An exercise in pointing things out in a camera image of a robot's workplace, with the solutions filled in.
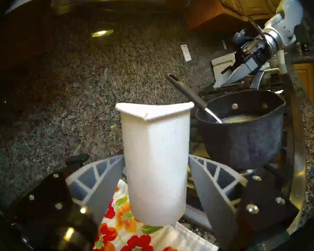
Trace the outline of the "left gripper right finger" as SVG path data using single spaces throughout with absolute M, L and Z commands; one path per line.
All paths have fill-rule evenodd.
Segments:
M 276 187 L 265 169 L 243 173 L 189 155 L 195 190 L 222 249 L 248 249 L 284 232 L 298 208 Z

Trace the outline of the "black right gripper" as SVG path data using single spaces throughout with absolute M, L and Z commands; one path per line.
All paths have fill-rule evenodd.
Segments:
M 235 83 L 259 70 L 274 52 L 274 46 L 264 41 L 237 42 L 237 67 L 228 66 L 214 84 L 214 88 Z

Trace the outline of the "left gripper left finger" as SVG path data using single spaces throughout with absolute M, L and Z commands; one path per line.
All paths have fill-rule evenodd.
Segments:
M 21 225 L 93 225 L 101 222 L 125 168 L 123 155 L 83 165 L 84 155 L 69 159 L 13 203 Z

